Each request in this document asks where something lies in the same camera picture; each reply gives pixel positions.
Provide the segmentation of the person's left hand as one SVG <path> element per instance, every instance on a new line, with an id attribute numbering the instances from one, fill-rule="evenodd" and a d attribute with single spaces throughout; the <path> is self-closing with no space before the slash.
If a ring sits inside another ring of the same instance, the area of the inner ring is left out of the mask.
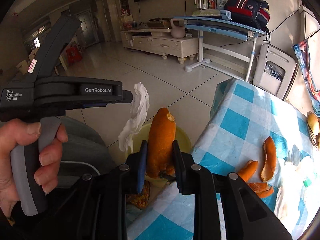
<path id="1" fill-rule="evenodd" d="M 9 218 L 15 204 L 19 201 L 13 179 L 10 152 L 16 145 L 27 146 L 39 139 L 41 124 L 27 124 L 14 119 L 1 127 L 1 210 Z M 59 126 L 53 142 L 45 147 L 39 156 L 41 167 L 35 172 L 34 178 L 45 193 L 57 187 L 57 174 L 62 158 L 62 145 L 68 141 L 66 129 Z"/>

